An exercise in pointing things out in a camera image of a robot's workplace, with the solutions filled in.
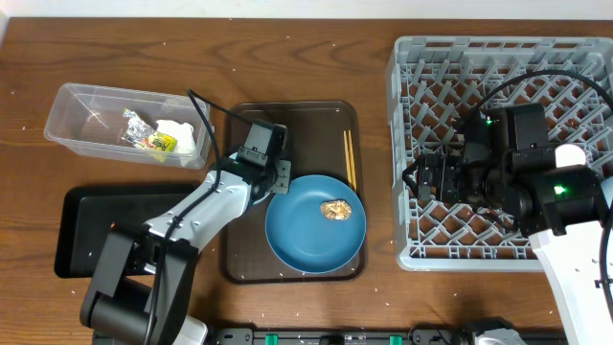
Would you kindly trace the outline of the white tissue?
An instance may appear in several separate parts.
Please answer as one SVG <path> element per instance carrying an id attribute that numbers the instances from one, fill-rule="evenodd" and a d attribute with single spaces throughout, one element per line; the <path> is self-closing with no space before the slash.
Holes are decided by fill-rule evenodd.
<path id="1" fill-rule="evenodd" d="M 193 127 L 188 123 L 179 124 L 173 120 L 157 120 L 157 130 L 176 140 L 174 153 L 192 154 L 195 152 Z"/>

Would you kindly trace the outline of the dark blue plate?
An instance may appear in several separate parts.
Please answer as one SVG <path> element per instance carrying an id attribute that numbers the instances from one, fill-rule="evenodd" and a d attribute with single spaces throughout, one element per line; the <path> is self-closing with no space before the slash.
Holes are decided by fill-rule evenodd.
<path id="1" fill-rule="evenodd" d="M 322 213 L 324 203 L 337 200 L 351 206 L 348 219 L 329 219 Z M 269 247 L 285 265 L 306 274 L 324 274 L 359 253 L 367 218 L 351 187 L 331 176 L 311 174 L 293 179 L 287 194 L 271 199 L 264 229 Z"/>

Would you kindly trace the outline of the dried mushroom piece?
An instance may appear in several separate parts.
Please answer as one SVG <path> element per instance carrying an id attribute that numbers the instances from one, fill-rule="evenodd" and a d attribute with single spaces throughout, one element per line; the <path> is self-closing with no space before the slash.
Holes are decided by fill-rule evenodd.
<path id="1" fill-rule="evenodd" d="M 322 215 L 329 220 L 348 220 L 352 215 L 351 205 L 343 199 L 323 202 L 320 210 Z"/>

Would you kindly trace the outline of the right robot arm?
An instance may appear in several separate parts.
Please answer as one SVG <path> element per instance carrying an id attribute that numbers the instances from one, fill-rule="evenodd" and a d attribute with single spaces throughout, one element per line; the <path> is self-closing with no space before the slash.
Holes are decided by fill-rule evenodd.
<path id="1" fill-rule="evenodd" d="M 402 173 L 419 200 L 500 210 L 530 242 L 571 344 L 612 334 L 612 201 L 581 148 L 555 145 L 539 103 L 471 108 L 458 155 L 425 153 Z"/>

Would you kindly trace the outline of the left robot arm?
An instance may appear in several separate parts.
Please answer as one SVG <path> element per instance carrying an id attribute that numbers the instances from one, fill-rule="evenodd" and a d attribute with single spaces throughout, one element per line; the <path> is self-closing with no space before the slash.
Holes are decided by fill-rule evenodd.
<path id="1" fill-rule="evenodd" d="M 188 314 L 202 249 L 256 201 L 288 190 L 288 129 L 256 121 L 238 150 L 166 213 L 109 229 L 80 308 L 80 323 L 121 344 L 203 344 Z"/>

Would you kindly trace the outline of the light blue plastic cup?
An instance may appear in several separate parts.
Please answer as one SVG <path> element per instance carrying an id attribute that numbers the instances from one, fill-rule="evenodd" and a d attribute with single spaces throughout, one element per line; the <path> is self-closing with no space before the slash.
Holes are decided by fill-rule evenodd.
<path id="1" fill-rule="evenodd" d="M 613 200 L 613 177 L 609 176 L 601 183 L 603 195 L 605 197 L 606 205 L 608 208 L 612 205 Z"/>

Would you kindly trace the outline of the pink plastic cup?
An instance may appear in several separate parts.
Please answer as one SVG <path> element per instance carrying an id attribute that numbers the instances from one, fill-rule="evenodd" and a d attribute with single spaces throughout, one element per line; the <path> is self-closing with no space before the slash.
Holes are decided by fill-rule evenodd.
<path id="1" fill-rule="evenodd" d="M 558 168 L 586 164 L 586 154 L 583 149 L 574 144 L 562 144 L 555 149 L 556 166 Z"/>

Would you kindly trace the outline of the wooden chopstick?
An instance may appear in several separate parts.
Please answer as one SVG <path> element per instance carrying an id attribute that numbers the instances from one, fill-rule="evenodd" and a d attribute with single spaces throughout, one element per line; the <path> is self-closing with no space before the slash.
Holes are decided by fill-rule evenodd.
<path id="1" fill-rule="evenodd" d="M 352 132 L 350 130 L 347 131 L 347 142 L 348 142 L 348 153 L 349 153 L 349 164 L 350 164 L 350 170 L 351 170 L 351 175 L 352 175 L 352 189 L 357 193 L 357 176 L 356 176 L 356 169 L 355 169 L 355 158 L 354 158 L 354 152 L 353 152 L 353 142 L 352 142 Z"/>
<path id="2" fill-rule="evenodd" d="M 353 175 L 352 175 L 352 161 L 351 161 L 351 155 L 350 155 L 350 150 L 349 150 L 348 133 L 346 130 L 343 131 L 343 137 L 344 137 L 344 152 L 345 152 L 347 179 L 348 179 L 350 188 L 354 191 L 354 184 L 353 184 L 354 181 L 353 181 Z"/>

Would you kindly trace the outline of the foil snack wrapper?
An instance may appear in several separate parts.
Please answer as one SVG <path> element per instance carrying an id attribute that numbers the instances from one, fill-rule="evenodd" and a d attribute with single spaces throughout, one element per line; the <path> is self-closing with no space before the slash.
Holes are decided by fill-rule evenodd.
<path id="1" fill-rule="evenodd" d="M 177 140 L 174 137 L 154 129 L 135 111 L 126 108 L 123 117 L 127 118 L 127 128 L 122 138 L 133 147 L 166 152 L 175 149 Z"/>

